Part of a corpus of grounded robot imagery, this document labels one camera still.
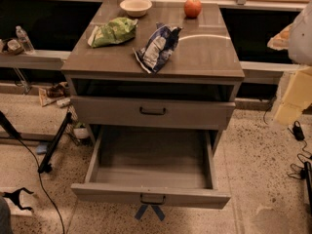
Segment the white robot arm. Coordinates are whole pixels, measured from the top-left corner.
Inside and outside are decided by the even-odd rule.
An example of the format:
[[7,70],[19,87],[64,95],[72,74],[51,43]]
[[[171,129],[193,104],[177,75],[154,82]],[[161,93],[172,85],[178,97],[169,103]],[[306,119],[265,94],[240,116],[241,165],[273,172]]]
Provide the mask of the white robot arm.
[[289,58],[299,65],[274,115],[275,122],[289,125],[312,104],[312,2],[290,25],[272,37],[267,46],[273,50],[287,50]]

